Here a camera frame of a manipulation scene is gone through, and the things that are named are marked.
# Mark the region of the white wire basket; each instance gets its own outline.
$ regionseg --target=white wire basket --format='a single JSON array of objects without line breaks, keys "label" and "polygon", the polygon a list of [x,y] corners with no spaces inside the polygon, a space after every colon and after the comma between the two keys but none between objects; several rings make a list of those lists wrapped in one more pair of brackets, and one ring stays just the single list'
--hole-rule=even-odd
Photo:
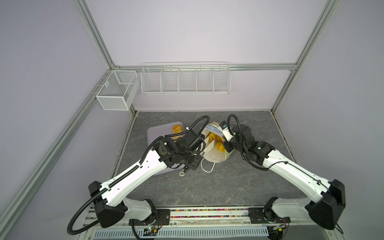
[{"label": "white wire basket", "polygon": [[145,67],[141,73],[144,94],[212,94],[231,92],[229,64]]},{"label": "white wire basket", "polygon": [[113,70],[96,98],[104,110],[128,111],[139,85],[136,71]]}]

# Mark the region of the white wall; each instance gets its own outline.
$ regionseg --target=white wall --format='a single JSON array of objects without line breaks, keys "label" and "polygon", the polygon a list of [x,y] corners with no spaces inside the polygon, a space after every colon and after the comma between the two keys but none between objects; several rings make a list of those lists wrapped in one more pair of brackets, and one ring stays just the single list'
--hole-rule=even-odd
[{"label": "white wall", "polygon": [[1,1],[0,43],[2,213],[106,66],[70,0]]},{"label": "white wall", "polygon": [[[129,120],[129,111],[105,111],[96,103],[8,240],[77,239],[67,234],[68,222],[90,198],[88,185],[109,179]],[[83,227],[87,213],[74,229]]]},{"label": "white wall", "polygon": [[346,186],[345,239],[382,239],[384,2],[342,1],[277,110],[298,162]]},{"label": "white wall", "polygon": [[271,109],[289,72],[232,71],[230,94],[145,95],[139,89],[133,105],[140,111]]},{"label": "white wall", "polygon": [[293,63],[326,0],[89,0],[117,65]]}]

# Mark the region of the metal beam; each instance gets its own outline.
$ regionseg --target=metal beam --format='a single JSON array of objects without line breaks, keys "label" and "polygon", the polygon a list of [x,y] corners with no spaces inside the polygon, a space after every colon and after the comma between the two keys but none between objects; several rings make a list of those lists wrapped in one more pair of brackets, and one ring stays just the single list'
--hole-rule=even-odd
[{"label": "metal beam", "polygon": [[309,54],[311,53],[311,50],[316,44],[316,41],[319,39],[319,36],[323,32],[325,26],[327,25],[330,17],[336,10],[337,6],[339,5],[341,0],[328,0],[328,2],[325,4],[325,7],[323,11],[321,12],[321,15],[319,19],[316,22],[316,25],[314,29],[312,30],[312,33],[305,44],[299,58],[297,59],[296,65],[297,68],[295,70],[291,70],[291,74],[288,76],[287,81],[285,82],[282,90],[280,91],[273,107],[272,112],[276,112],[279,105],[281,104],[284,96],[288,92],[289,88],[291,87],[292,83],[297,77],[297,74],[299,73],[300,69],[303,67],[305,60],[308,58]]},{"label": "metal beam", "polygon": [[[199,67],[200,65],[156,65],[157,68],[179,68],[179,67]],[[251,70],[295,70],[296,63],[255,63],[255,64],[230,64],[231,71],[251,71]],[[117,66],[115,70],[142,71],[143,66]]]},{"label": "metal beam", "polygon": [[64,131],[45,154],[24,186],[20,189],[4,213],[1,215],[0,240],[3,240],[8,236],[13,226],[17,223],[24,210],[27,208],[28,204],[32,201],[32,198],[35,196],[44,180],[51,172],[53,166],[56,164],[57,160],[60,158],[61,154],[71,141],[72,137],[83,123],[85,117],[92,109],[96,101],[96,93],[99,91],[101,85],[105,82],[110,73],[111,71],[109,70],[104,74],[99,83],[65,127]]},{"label": "metal beam", "polygon": [[88,8],[85,0],[72,0],[75,6],[77,7],[80,16],[88,29],[89,34],[91,35],[96,47],[98,48],[100,55],[102,56],[105,64],[108,69],[112,69],[115,67],[113,63],[112,57],[108,52],[107,46],[105,45],[103,38],[96,26],[95,21],[93,20],[91,11]]}]

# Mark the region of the gray marble tabletop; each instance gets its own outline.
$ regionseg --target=gray marble tabletop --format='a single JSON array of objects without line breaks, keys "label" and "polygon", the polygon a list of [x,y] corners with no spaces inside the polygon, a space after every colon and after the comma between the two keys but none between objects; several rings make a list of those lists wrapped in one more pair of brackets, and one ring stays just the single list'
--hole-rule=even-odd
[{"label": "gray marble tabletop", "polygon": [[[255,139],[275,146],[290,157],[282,136],[270,112],[155,112],[138,113],[118,173],[138,161],[147,148],[147,129],[180,121],[190,126],[203,115],[210,121],[222,122],[234,113],[240,123],[251,128]],[[202,122],[195,127],[199,129]],[[204,161],[204,169],[213,163]],[[179,205],[264,205],[270,197],[302,198],[305,194],[293,184],[272,171],[261,171],[250,166],[235,151],[226,161],[215,164],[211,173],[199,166],[179,176],[179,170],[152,176],[134,189],[128,197],[136,200],[151,199],[157,207]]]}]

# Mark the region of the divided wire rack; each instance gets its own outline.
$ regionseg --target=divided wire rack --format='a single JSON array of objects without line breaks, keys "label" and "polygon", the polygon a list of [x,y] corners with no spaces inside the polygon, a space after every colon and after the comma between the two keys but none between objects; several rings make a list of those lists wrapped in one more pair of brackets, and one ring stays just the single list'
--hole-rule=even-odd
[{"label": "divided wire rack", "polygon": [[231,92],[229,63],[143,63],[144,94],[228,94]]},{"label": "divided wire rack", "polygon": [[139,85],[136,71],[113,70],[96,98],[104,110],[128,111]]}]

